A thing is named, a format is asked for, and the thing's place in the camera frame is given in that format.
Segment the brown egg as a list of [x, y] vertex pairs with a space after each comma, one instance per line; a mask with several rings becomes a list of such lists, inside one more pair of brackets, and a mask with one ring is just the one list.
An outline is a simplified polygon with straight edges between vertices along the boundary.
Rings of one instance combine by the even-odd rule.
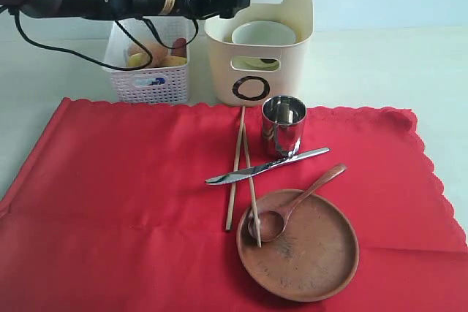
[[138, 54], [138, 53], [146, 54], [144, 49], [141, 46], [136, 45], [136, 44], [131, 44], [127, 48], [127, 55], [128, 56], [133, 56], [133, 55]]

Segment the wooden chopstick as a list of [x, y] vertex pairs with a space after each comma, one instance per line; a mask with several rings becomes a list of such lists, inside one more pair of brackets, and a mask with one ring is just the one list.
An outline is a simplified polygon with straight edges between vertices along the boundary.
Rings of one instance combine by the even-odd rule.
[[[251, 167], [249, 144], [248, 144], [248, 138], [246, 135], [246, 126], [243, 127], [242, 135], [243, 135], [246, 166]], [[257, 211], [254, 181], [252, 177], [249, 177], [248, 180], [249, 180], [249, 190], [250, 190], [250, 195], [251, 195], [251, 210], [252, 210], [252, 223], [249, 225], [249, 231], [250, 231], [251, 236], [257, 241], [257, 247], [261, 248], [262, 243], [261, 243], [260, 229], [258, 227], [260, 220], [259, 220], [258, 211]]]
[[[242, 143], [242, 132], [244, 128], [245, 109], [246, 108], [244, 106], [241, 108], [241, 117], [240, 117], [240, 123], [239, 123], [238, 135], [237, 135], [237, 141], [236, 141], [236, 147], [235, 147], [235, 158], [234, 158], [234, 163], [233, 163], [234, 172], [238, 170], [238, 165], [240, 161], [240, 149], [241, 149], [241, 143]], [[226, 217], [225, 228], [224, 228], [226, 232], [229, 232], [232, 228], [233, 209], [234, 209], [234, 204], [235, 204], [235, 192], [236, 192], [236, 185], [234, 183], [231, 183], [229, 202], [227, 206], [227, 217]]]

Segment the cream plastic bin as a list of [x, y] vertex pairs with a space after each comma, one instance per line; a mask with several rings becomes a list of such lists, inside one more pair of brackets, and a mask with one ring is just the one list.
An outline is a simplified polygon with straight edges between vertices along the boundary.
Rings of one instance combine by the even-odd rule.
[[[236, 43], [234, 31], [248, 23], [269, 20], [291, 28], [292, 44]], [[205, 22], [212, 83], [217, 98], [228, 105], [255, 106], [276, 95], [298, 93], [314, 30], [313, 0], [252, 1], [232, 19]]]

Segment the breaded fried chicken piece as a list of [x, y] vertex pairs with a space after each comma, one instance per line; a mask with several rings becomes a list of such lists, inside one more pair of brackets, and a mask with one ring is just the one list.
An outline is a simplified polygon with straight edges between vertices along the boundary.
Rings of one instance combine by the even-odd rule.
[[145, 46], [150, 51], [153, 57], [150, 63], [150, 67], [160, 67], [165, 57], [169, 55], [169, 50], [157, 42], [149, 42], [146, 43]]

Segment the red sausage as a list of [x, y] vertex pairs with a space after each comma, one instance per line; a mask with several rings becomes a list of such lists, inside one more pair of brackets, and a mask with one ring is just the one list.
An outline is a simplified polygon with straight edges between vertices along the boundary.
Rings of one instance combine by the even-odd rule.
[[172, 44], [171, 55], [186, 58], [186, 39], [180, 37]]

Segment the silver table knife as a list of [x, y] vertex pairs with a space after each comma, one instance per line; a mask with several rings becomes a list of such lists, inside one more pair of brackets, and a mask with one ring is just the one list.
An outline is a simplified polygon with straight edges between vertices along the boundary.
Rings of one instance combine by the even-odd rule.
[[224, 175], [219, 175], [213, 178], [209, 178], [205, 180], [205, 183], [208, 185], [224, 185], [230, 183], [236, 183], [240, 180], [245, 180], [247, 178], [254, 177], [259, 175], [260, 173], [272, 170], [273, 168], [277, 168], [280, 166], [284, 166], [286, 164], [291, 164], [293, 162], [301, 161], [304, 159], [308, 159], [311, 157], [319, 156], [321, 154], [327, 153], [330, 151], [330, 148], [319, 148], [312, 151], [307, 151], [303, 153], [296, 154], [294, 156], [286, 157], [283, 159], [278, 159], [275, 161], [270, 161], [265, 164], [247, 167], [242, 170], [232, 171]]

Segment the blue white milk carton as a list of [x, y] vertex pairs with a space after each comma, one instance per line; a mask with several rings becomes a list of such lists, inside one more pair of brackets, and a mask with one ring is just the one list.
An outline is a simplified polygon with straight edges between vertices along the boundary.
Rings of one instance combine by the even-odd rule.
[[137, 88], [158, 86], [158, 85], [164, 85], [165, 79], [163, 77], [140, 78], [140, 79], [136, 79], [133, 84]]

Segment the stainless steel cup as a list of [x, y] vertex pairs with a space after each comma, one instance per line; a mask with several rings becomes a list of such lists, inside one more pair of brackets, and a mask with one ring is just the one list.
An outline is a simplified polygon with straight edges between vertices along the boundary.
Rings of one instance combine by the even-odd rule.
[[272, 96], [261, 109], [261, 135], [266, 153], [281, 158], [295, 155], [301, 145], [307, 109], [298, 98]]

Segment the wooden spoon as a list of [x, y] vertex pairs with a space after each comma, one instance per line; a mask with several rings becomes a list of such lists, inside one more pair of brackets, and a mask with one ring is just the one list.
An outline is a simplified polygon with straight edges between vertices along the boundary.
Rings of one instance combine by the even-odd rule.
[[257, 245], [261, 246], [261, 243], [277, 239], [285, 231], [294, 209], [314, 191], [342, 174], [346, 169], [346, 165], [337, 164], [321, 175], [307, 190], [282, 205], [268, 204], [263, 197], [263, 202], [257, 203], [257, 215], [253, 214], [248, 224], [249, 234], [257, 241]]

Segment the white perforated plastic basket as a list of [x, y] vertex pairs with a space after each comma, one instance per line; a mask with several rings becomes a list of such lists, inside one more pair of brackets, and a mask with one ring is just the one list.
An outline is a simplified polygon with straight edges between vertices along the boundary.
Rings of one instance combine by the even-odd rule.
[[[146, 68], [137, 71], [116, 71], [103, 68], [110, 75], [110, 82], [122, 102], [170, 103], [183, 104], [189, 100], [189, 42], [194, 34], [193, 24], [185, 18], [158, 17], [149, 18], [156, 27], [161, 40], [168, 47], [181, 47], [175, 51], [169, 49], [168, 57], [161, 67]], [[121, 25], [147, 49], [152, 50], [156, 59], [156, 45], [150, 29], [141, 21], [127, 19]], [[105, 64], [118, 67], [128, 66], [129, 57], [140, 49], [113, 23], [108, 39]]]

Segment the yellow cheese wedge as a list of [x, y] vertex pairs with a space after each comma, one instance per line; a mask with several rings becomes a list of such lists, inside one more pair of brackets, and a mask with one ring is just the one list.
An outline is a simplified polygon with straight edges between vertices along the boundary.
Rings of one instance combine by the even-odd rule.
[[160, 67], [177, 67], [187, 64], [187, 58], [180, 56], [165, 56], [161, 62]]

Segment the yellow lemon with sticker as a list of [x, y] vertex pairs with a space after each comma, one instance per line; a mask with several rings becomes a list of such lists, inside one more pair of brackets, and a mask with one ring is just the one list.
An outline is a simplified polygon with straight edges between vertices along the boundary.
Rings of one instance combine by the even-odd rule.
[[137, 68], [142, 66], [147, 67], [151, 63], [151, 59], [147, 53], [135, 53], [127, 57], [127, 67]]

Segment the round wooden plate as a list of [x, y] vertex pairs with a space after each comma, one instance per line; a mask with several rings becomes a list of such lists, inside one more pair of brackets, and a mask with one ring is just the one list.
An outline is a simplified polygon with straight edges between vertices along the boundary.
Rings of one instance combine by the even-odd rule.
[[293, 211], [286, 230], [257, 245], [249, 234], [251, 210], [237, 228], [238, 255], [262, 288], [296, 302], [316, 302], [338, 294], [353, 279], [359, 245], [350, 221], [333, 203], [312, 194]]

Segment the red scalloped tablecloth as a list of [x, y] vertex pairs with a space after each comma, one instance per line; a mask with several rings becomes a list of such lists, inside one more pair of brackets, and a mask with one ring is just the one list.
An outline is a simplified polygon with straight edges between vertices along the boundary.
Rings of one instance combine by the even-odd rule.
[[329, 152], [254, 180], [258, 194], [320, 190], [357, 232], [342, 292], [292, 303], [254, 282], [223, 230], [244, 119], [253, 164], [261, 112], [206, 104], [63, 99], [1, 201], [3, 311], [465, 311], [467, 244], [410, 110], [315, 107], [302, 148]]

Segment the pale green ceramic bowl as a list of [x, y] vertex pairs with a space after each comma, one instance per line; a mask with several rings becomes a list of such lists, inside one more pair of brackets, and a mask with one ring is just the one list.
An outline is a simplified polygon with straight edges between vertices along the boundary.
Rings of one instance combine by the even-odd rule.
[[[256, 20], [236, 28], [231, 34], [231, 40], [241, 45], [292, 45], [296, 43], [295, 32], [283, 23]], [[246, 65], [259, 70], [274, 70], [279, 61], [273, 58], [243, 58]]]

